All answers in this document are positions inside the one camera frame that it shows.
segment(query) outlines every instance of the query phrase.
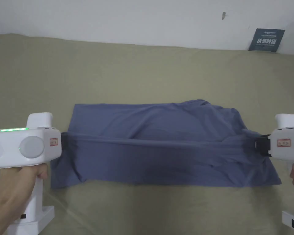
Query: wrinkled cloth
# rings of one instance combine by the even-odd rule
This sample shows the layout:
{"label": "wrinkled cloth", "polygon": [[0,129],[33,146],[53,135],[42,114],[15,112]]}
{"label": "wrinkled cloth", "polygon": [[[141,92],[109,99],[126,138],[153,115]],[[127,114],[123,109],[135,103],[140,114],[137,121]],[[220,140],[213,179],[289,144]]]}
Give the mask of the wrinkled cloth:
{"label": "wrinkled cloth", "polygon": [[281,184],[259,133],[234,108],[204,100],[169,104],[76,104],[51,187],[86,180],[246,187]]}

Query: white plastic device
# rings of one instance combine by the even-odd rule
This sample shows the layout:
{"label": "white plastic device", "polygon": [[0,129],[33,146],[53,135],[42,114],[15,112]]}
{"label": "white plastic device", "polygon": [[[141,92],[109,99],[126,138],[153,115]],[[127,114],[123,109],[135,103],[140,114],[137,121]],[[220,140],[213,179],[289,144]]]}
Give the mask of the white plastic device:
{"label": "white plastic device", "polygon": [[[61,155],[61,133],[51,113],[31,114],[26,128],[0,129],[0,168],[39,165]],[[54,218],[53,206],[43,207],[43,181],[36,179],[24,214],[8,227],[8,235],[38,235]]]}
{"label": "white plastic device", "polygon": [[[294,114],[276,115],[278,128],[269,136],[270,154],[273,158],[287,162],[289,173],[294,163]],[[283,224],[294,229],[294,213],[282,211]]]}

